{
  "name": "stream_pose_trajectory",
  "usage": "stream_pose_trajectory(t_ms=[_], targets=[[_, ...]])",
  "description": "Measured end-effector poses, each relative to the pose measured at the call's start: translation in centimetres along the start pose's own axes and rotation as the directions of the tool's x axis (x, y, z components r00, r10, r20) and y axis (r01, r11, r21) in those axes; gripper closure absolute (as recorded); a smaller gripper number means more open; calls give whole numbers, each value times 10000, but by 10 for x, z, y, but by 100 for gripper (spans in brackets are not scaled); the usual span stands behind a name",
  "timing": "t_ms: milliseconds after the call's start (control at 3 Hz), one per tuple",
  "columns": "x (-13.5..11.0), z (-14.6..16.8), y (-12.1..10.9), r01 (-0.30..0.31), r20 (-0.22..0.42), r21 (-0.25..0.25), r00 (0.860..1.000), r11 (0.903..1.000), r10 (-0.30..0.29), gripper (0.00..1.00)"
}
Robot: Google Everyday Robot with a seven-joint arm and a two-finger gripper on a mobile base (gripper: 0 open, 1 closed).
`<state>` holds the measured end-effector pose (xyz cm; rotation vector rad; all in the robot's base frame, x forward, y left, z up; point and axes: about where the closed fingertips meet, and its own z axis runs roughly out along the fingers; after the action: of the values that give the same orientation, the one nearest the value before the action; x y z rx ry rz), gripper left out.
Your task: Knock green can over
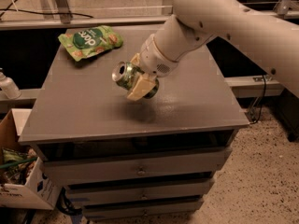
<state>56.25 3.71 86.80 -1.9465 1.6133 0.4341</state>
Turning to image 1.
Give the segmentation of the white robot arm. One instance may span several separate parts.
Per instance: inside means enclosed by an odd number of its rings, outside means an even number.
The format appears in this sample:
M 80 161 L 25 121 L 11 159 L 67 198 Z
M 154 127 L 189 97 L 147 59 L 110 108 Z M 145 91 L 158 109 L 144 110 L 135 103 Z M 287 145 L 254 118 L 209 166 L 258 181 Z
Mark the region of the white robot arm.
M 144 42 L 133 63 L 144 71 L 129 89 L 139 100 L 168 76 L 179 60 L 213 37 L 227 40 L 284 88 L 299 96 L 299 28 L 237 0 L 173 0 L 173 14 Z

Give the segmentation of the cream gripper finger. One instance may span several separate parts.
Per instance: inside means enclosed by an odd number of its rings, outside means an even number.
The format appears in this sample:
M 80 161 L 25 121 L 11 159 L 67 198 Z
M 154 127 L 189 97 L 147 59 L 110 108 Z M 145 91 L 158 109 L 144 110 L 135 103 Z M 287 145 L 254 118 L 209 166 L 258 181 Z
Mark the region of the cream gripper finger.
M 136 53 L 131 59 L 130 63 L 135 66 L 140 66 L 140 54 Z
M 149 74 L 134 75 L 130 82 L 131 87 L 127 92 L 127 98 L 131 101 L 137 101 L 147 95 L 156 85 L 156 76 Z

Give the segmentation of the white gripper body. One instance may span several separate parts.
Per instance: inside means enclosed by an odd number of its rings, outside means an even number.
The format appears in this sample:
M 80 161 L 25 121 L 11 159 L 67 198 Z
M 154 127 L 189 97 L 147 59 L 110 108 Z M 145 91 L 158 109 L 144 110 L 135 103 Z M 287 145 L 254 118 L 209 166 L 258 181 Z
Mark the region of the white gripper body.
M 178 66 L 178 62 L 170 61 L 159 51 L 154 34 L 151 34 L 142 44 L 139 56 L 139 67 L 145 73 L 153 76 L 166 77 Z

